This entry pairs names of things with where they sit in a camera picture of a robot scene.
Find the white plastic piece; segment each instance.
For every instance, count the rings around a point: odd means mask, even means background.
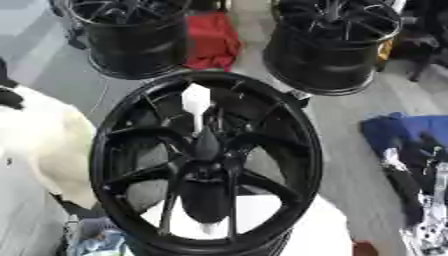
[[[194,116],[194,131],[195,134],[199,134],[203,127],[203,115],[204,112],[211,105],[211,91],[210,89],[192,83],[190,87],[188,87],[182,93],[182,106],[185,111],[191,113]]]

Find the black wheel rim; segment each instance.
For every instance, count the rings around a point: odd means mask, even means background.
[[[70,5],[85,23],[113,26],[159,24],[185,13],[189,0],[77,0]]]
[[[179,118],[183,118],[182,116],[173,113],[166,115],[161,111],[160,104],[164,100],[178,97],[191,82],[211,88],[212,98],[216,102],[206,114],[206,124],[221,147],[213,158],[206,160],[198,157],[198,151],[195,151],[191,144],[191,125],[185,125],[183,121],[182,125],[177,126],[175,123]],[[228,110],[228,104],[223,104],[224,101],[220,99],[224,92],[237,95],[236,98],[243,97],[241,102],[255,99],[263,102],[266,108],[260,111],[264,114],[249,120],[247,115],[238,116],[238,113]],[[148,119],[146,123],[136,123],[129,115],[141,104],[146,104],[145,111],[150,113],[152,123],[147,123]],[[281,130],[280,123],[283,123],[294,133],[294,139],[267,134],[263,130],[265,128],[260,128],[264,125],[267,127],[271,120],[278,119],[277,116],[280,116],[280,120],[276,122],[274,130]],[[241,122],[237,125],[231,124],[235,120]],[[149,169],[136,171],[129,166],[131,172],[117,175],[113,159],[119,159],[119,154],[114,152],[122,143],[131,139],[155,139],[168,145],[170,160]],[[292,179],[282,185],[245,169],[240,161],[247,157],[254,146],[270,147],[266,151],[288,152],[294,159],[303,160],[303,165],[289,166],[291,175],[298,175],[302,180]],[[225,239],[192,240],[170,234],[169,219],[175,199],[179,196],[179,185],[185,182],[185,178],[198,174],[198,165],[210,167],[206,168],[209,171],[215,163],[219,163],[221,168],[216,172],[207,172],[207,175],[210,175],[207,179],[218,179],[226,188],[226,198],[230,202],[227,212],[230,219],[228,236]],[[290,101],[268,85],[248,77],[223,72],[188,72],[156,79],[131,93],[115,107],[95,138],[90,174],[92,187],[106,212],[118,226],[142,244],[181,255],[230,255],[262,248],[272,240],[285,237],[310,206],[318,191],[322,176],[322,159],[312,125],[296,102]],[[144,221],[129,205],[125,195],[131,184],[156,179],[168,180],[169,183],[159,227]],[[282,206],[270,219],[243,234],[236,231],[236,183],[264,189],[282,201]]]
[[[272,11],[279,24],[332,44],[376,44],[401,29],[400,16],[378,0],[274,0]]]

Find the blue cloth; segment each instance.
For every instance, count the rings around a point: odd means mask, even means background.
[[[448,146],[448,116],[406,116],[396,112],[362,121],[360,130],[380,158],[394,138],[420,141],[422,132],[431,134],[439,143]]]

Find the rim lip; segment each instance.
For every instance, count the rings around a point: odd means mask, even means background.
[[[103,150],[106,142],[106,134],[111,131],[112,125],[114,125],[122,114],[129,110],[135,100],[139,99],[139,95],[144,92],[154,92],[172,84],[177,83],[180,80],[188,79],[188,77],[200,77],[200,78],[216,78],[229,80],[245,80],[246,86],[252,88],[256,92],[261,91],[263,95],[270,95],[272,99],[283,102],[284,109],[289,112],[292,118],[295,119],[296,124],[302,128],[303,133],[310,145],[310,166],[308,168],[308,174],[310,175],[308,181],[309,191],[306,191],[303,202],[296,208],[295,214],[289,214],[287,218],[279,223],[270,223],[267,228],[259,229],[260,226],[253,230],[240,234],[239,239],[236,242],[223,245],[217,244],[217,240],[201,240],[200,245],[197,240],[180,238],[176,236],[167,236],[161,238],[158,235],[150,234],[145,231],[151,227],[146,223],[146,227],[143,227],[143,220],[137,213],[133,216],[125,215],[119,207],[116,200],[112,200],[111,195],[108,195],[101,188],[101,181],[103,175]],[[225,72],[215,71],[196,71],[196,72],[181,72],[164,77],[157,78],[156,80],[136,89],[128,96],[126,96],[106,117],[105,121],[98,129],[98,133],[94,139],[93,147],[90,154],[90,181],[92,188],[98,197],[99,201],[103,204],[104,209],[110,215],[111,219],[125,230],[128,234],[132,234],[132,237],[139,241],[140,244],[158,248],[166,252],[177,253],[181,255],[209,255],[209,254],[237,254],[240,252],[248,252],[250,250],[258,250],[261,247],[270,244],[273,240],[279,238],[288,232],[293,225],[303,216],[303,214],[310,207],[313,202],[322,180],[322,150],[319,143],[318,136],[306,115],[303,113],[300,106],[295,101],[289,100],[285,95],[271,88],[269,85],[260,82],[258,80]]]
[[[352,95],[352,94],[362,92],[362,91],[366,90],[367,88],[369,88],[370,85],[372,85],[373,79],[374,79],[375,73],[376,73],[375,70],[372,68],[372,71],[370,72],[369,76],[363,83],[360,83],[360,84],[357,84],[357,85],[354,85],[351,87],[343,88],[343,89],[334,89],[334,90],[328,89],[328,90],[326,90],[326,89],[320,89],[320,88],[313,87],[313,85],[311,85],[311,84],[301,83],[299,81],[296,81],[292,78],[289,78],[289,77],[283,75],[282,72],[278,71],[278,69],[275,68],[275,65],[272,64],[271,60],[272,60],[272,57],[269,54],[269,49],[266,48],[263,51],[263,63],[266,66],[269,73],[274,78],[287,84],[288,86],[293,87],[294,89],[297,89],[297,90],[300,90],[303,92],[307,92],[310,94],[314,94],[314,95],[321,95],[321,96],[346,96],[346,95]]]
[[[307,33],[304,33],[303,31],[295,28],[294,26],[292,26],[291,24],[289,24],[288,22],[286,22],[284,19],[282,19],[282,15],[280,14],[280,11],[278,11],[276,5],[278,3],[280,3],[282,0],[271,0],[271,14],[272,17],[274,18],[274,21],[276,22],[277,25],[291,30],[292,32],[297,33],[300,37],[302,37],[302,40],[306,40],[306,41],[313,41],[313,43],[317,43],[317,44],[330,44],[330,46],[332,47],[338,47],[338,46],[364,46],[364,45],[371,45],[371,44],[379,44],[382,43],[384,41],[387,41],[393,37],[395,37],[400,30],[403,27],[403,22],[401,20],[400,15],[389,5],[387,5],[386,3],[380,1],[380,0],[371,0],[373,2],[376,2],[376,4],[380,4],[383,5],[383,7],[388,9],[388,12],[390,12],[390,14],[392,16],[395,16],[394,19],[397,20],[397,26],[395,28],[395,30],[391,33],[389,33],[387,36],[384,37],[380,37],[378,39],[373,39],[373,40],[365,40],[365,41],[341,41],[341,40],[327,40],[327,41],[322,41],[316,38],[311,38],[308,36]]]
[[[84,24],[88,24],[88,25],[99,26],[99,27],[115,27],[115,28],[133,28],[133,27],[148,25],[148,26],[154,26],[154,27],[159,28],[159,27],[169,26],[170,24],[174,23],[175,20],[177,20],[178,18],[184,17],[188,11],[188,7],[190,6],[191,1],[192,0],[184,0],[184,5],[182,6],[182,9],[180,9],[179,11],[177,11],[176,13],[174,13],[168,17],[165,17],[158,21],[148,21],[148,22],[143,22],[143,23],[139,23],[139,24],[108,24],[108,23],[101,23],[101,22],[95,22],[95,21],[88,20],[88,19],[84,18],[83,16],[81,16],[81,14],[78,14],[78,12],[75,11],[75,9],[73,8],[75,1],[69,1],[67,9],[68,9],[68,12],[72,15],[72,17],[74,17],[75,19],[79,20],[80,22],[82,22]]]

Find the clothing pile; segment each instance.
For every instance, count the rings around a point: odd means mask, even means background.
[[[361,123],[400,196],[410,255],[448,255],[448,116],[400,113]]]
[[[132,256],[123,232],[110,219],[72,220],[66,224],[66,256]]]

